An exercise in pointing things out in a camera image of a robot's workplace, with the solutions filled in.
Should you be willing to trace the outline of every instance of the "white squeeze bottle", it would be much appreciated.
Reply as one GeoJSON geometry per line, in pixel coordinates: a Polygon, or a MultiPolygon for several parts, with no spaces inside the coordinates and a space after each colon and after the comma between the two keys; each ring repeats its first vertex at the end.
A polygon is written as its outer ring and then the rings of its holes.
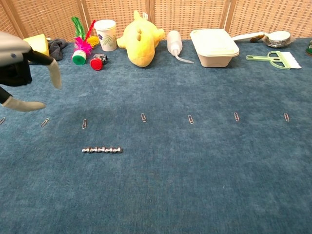
{"type": "Polygon", "coordinates": [[[167,49],[170,54],[176,57],[177,60],[182,62],[194,63],[178,56],[182,50],[181,35],[178,31],[173,30],[167,34],[167,49]]]}

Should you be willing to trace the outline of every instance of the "white paper cup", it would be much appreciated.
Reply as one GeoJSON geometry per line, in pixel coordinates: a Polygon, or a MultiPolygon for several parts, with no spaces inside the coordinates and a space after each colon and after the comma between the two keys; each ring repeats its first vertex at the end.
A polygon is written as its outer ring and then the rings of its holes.
{"type": "Polygon", "coordinates": [[[94,24],[103,51],[113,51],[117,48],[116,22],[102,19],[94,24]]]}

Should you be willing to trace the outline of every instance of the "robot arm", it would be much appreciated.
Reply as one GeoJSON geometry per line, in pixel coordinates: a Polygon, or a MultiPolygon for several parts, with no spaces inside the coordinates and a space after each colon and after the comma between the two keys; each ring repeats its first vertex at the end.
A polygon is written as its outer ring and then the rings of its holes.
{"type": "MultiPolygon", "coordinates": [[[[24,40],[0,32],[0,84],[22,86],[31,83],[28,61],[37,62],[48,68],[51,82],[55,88],[62,86],[59,66],[56,60],[32,50],[24,40]]],[[[0,103],[3,107],[17,111],[34,111],[45,107],[41,102],[20,101],[0,87],[0,103]]]]}

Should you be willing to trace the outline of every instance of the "wicker screen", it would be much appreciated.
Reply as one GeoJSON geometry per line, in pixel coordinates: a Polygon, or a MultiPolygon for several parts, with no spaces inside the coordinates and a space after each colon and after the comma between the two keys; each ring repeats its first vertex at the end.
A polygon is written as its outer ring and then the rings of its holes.
{"type": "Polygon", "coordinates": [[[146,12],[145,0],[85,0],[90,20],[110,19],[116,22],[116,36],[121,37],[125,27],[131,23],[133,12],[139,11],[141,16],[146,12]]]}
{"type": "Polygon", "coordinates": [[[311,20],[311,0],[236,0],[229,34],[289,31],[312,37],[311,20]]]}
{"type": "Polygon", "coordinates": [[[81,20],[76,0],[12,0],[27,36],[44,34],[52,39],[74,41],[72,16],[81,20]]]}
{"type": "Polygon", "coordinates": [[[225,0],[155,0],[155,25],[190,39],[194,29],[220,28],[225,0]]]}
{"type": "Polygon", "coordinates": [[[8,15],[4,11],[3,6],[0,4],[0,31],[1,32],[7,32],[14,36],[18,36],[16,30],[14,29],[8,15]]]}

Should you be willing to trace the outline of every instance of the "white food container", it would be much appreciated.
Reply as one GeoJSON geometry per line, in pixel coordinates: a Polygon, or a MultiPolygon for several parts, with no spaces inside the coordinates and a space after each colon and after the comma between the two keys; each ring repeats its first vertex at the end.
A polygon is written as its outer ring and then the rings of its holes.
{"type": "Polygon", "coordinates": [[[239,48],[224,29],[198,29],[191,39],[203,67],[226,67],[239,48]]]}

